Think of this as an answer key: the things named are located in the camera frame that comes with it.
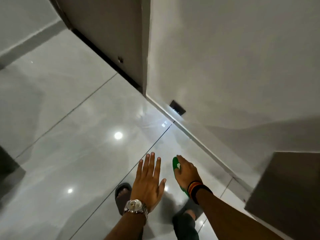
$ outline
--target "wristwatch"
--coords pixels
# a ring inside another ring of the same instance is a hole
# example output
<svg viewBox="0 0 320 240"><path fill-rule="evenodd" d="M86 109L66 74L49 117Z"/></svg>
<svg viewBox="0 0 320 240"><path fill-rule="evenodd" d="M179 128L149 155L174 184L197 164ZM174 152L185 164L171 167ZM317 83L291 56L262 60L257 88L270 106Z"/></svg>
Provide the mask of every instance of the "wristwatch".
<svg viewBox="0 0 320 240"><path fill-rule="evenodd" d="M142 203L139 200L129 200L127 201L124 212L131 212L136 214L144 214L146 216L146 220L148 218L148 210L145 203Z"/></svg>

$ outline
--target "brown door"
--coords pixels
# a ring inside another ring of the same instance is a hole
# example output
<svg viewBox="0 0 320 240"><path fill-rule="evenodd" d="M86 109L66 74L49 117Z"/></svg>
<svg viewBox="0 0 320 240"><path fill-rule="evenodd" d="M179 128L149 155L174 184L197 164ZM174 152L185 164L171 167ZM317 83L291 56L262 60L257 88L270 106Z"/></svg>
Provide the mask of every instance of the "brown door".
<svg viewBox="0 0 320 240"><path fill-rule="evenodd" d="M56 0L72 27L142 86L142 0Z"/></svg>

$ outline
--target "slipper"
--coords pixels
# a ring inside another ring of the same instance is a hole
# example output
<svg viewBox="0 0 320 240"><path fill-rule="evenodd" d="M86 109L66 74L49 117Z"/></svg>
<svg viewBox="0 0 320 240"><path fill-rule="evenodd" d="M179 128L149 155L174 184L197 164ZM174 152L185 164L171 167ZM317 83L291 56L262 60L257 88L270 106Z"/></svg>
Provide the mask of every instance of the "slipper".
<svg viewBox="0 0 320 240"><path fill-rule="evenodd" d="M188 201L186 202L186 204L182 207L181 210L179 210L172 218L172 220L174 220L175 218L177 218L178 216L181 216L182 214L185 213L186 210L192 210L195 214L195 220L197 220L203 213L202 208L197 205L191 198L188 199Z"/></svg>
<svg viewBox="0 0 320 240"><path fill-rule="evenodd" d="M128 191L118 197L119 193L123 189L127 189ZM131 190L132 190L132 188L131 188L130 184L128 184L128 183L119 184L117 186L117 188L115 189L115 193L114 193L115 204L118 207L118 211L119 211L120 215L123 215L123 211L125 210L126 203L128 200L130 200Z"/></svg>

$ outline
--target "ankle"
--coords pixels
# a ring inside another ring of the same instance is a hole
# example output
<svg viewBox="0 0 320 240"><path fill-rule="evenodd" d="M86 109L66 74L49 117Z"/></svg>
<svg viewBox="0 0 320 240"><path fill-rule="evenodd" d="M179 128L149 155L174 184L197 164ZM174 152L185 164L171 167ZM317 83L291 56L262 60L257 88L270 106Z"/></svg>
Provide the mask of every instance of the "ankle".
<svg viewBox="0 0 320 240"><path fill-rule="evenodd" d="M193 210L186 210L186 211L184 212L184 214L189 214L194 221L196 220L196 215L195 215L195 213L193 212Z"/></svg>

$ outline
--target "hand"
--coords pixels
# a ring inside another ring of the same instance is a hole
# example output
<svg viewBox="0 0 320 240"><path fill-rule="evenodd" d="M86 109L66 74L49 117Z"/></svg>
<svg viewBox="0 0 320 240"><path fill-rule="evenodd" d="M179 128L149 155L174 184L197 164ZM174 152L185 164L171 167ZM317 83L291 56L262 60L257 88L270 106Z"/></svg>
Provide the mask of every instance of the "hand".
<svg viewBox="0 0 320 240"><path fill-rule="evenodd" d="M132 186L130 199L138 199L142 203L145 203L150 213L162 198L166 179L164 178L159 185L161 158L157 158L155 165L154 152L151 152L151 156L150 154L146 155L143 168L142 164L143 160L141 159L138 164L137 175Z"/></svg>
<svg viewBox="0 0 320 240"><path fill-rule="evenodd" d="M200 181L202 180L198 174L197 168L191 163L184 159L181 155L177 155L178 161L180 163L180 170L176 168L174 170L174 176L180 187L185 190L188 190L188 187L192 181Z"/></svg>

